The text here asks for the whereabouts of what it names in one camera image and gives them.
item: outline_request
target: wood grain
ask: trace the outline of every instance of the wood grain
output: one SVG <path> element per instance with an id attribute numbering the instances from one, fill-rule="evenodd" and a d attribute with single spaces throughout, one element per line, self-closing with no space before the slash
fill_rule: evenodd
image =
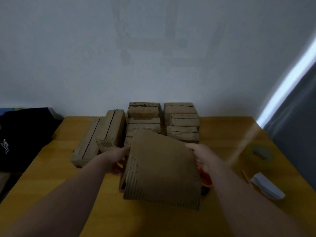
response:
<path id="1" fill-rule="evenodd" d="M 72 151 L 89 127 L 90 117 L 67 117 L 0 205 L 0 231 L 48 192 L 76 173 Z M 203 117 L 200 142 L 209 146 L 243 179 L 258 169 L 240 155 L 249 143 L 274 156 L 261 172 L 287 196 L 274 202 L 303 230 L 316 236 L 316 194 L 251 117 Z M 81 236 L 232 236 L 215 192 L 202 197 L 200 211 L 123 200 L 119 177 L 106 175 Z"/>

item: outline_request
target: white logo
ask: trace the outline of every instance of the white logo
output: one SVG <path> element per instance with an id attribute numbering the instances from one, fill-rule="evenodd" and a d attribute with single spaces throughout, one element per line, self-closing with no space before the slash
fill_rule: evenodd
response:
<path id="1" fill-rule="evenodd" d="M 4 148 L 5 154 L 7 155 L 9 152 L 9 144 L 4 139 L 3 142 L 0 143 L 0 145 Z"/>

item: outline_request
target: white paper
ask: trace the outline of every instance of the white paper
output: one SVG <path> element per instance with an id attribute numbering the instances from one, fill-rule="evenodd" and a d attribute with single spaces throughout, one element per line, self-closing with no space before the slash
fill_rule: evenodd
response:
<path id="1" fill-rule="evenodd" d="M 269 199 L 282 200 L 285 197 L 285 194 L 260 172 L 255 174 L 250 181 L 258 186 Z"/>

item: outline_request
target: white wall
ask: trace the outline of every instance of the white wall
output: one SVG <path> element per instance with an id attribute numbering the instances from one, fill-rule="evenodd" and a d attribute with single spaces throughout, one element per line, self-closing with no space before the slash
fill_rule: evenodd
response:
<path id="1" fill-rule="evenodd" d="M 0 107 L 190 101 L 201 116 L 256 117 L 315 30 L 316 0 L 119 1 L 0 0 Z"/>

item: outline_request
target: hand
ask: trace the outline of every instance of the hand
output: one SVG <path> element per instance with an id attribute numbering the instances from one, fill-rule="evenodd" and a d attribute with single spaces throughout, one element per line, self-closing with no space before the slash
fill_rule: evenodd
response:
<path id="1" fill-rule="evenodd" d="M 205 173 L 209 173 L 210 162 L 212 159 L 218 158 L 217 155 L 203 144 L 186 143 L 185 146 L 193 150 L 197 166 L 202 168 Z"/>
<path id="2" fill-rule="evenodd" d="M 122 164 L 124 167 L 130 148 L 130 146 L 125 146 L 123 148 L 112 147 L 110 150 L 98 155 L 99 158 L 104 158 L 110 163 L 111 168 L 107 173 L 111 173 L 113 175 L 123 174 L 123 168 L 120 167 L 118 163 Z"/>

